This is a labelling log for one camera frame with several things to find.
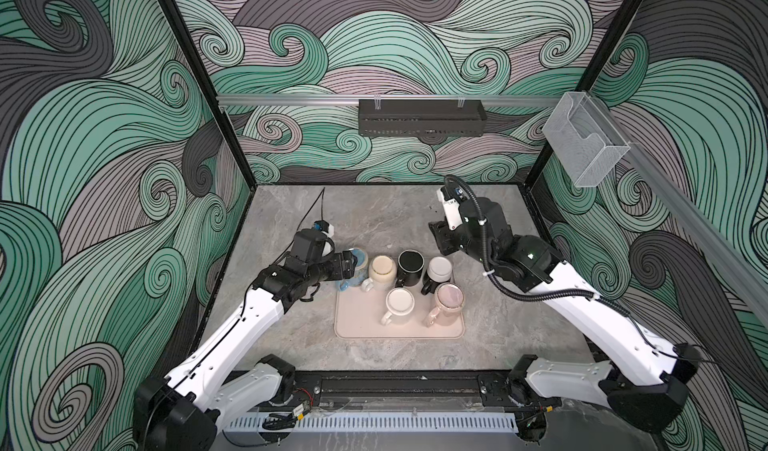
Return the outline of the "blue butterfly mug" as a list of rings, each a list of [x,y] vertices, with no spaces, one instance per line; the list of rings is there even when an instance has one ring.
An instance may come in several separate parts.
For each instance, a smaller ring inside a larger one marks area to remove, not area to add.
[[[368,278],[369,256],[367,252],[357,247],[350,248],[350,251],[356,258],[356,266],[351,278],[344,279],[338,283],[337,288],[340,292],[353,287],[359,287]]]

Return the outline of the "cream speckled mug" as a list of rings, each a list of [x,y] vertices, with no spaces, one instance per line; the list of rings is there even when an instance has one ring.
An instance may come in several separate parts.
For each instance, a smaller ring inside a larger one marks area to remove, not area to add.
[[[361,283],[363,292],[388,292],[394,288],[397,264],[389,256],[378,255],[369,263],[368,277]]]

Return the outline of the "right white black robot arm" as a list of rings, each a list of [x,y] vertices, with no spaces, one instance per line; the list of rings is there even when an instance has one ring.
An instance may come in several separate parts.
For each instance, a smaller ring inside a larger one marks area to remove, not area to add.
[[[518,302],[546,304],[605,355],[591,363],[521,357],[510,371],[508,386],[521,407],[522,437],[535,439],[546,426],[543,413],[562,399],[607,408],[652,434],[682,413],[687,384],[701,358],[693,346],[673,344],[640,325],[540,237],[514,234],[498,203],[445,187],[437,197],[444,217],[429,227],[442,255],[463,252],[480,262],[485,277],[502,294]]]

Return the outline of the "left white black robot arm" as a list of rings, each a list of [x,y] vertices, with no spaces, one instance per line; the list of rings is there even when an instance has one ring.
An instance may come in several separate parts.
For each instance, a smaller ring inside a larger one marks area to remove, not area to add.
[[[208,450],[233,421],[258,404],[290,399],[294,366],[268,355],[229,377],[256,341],[312,287],[351,278],[357,259],[338,251],[324,220],[297,231],[288,250],[262,269],[243,301],[181,364],[149,377],[134,394],[133,439],[141,450]]]

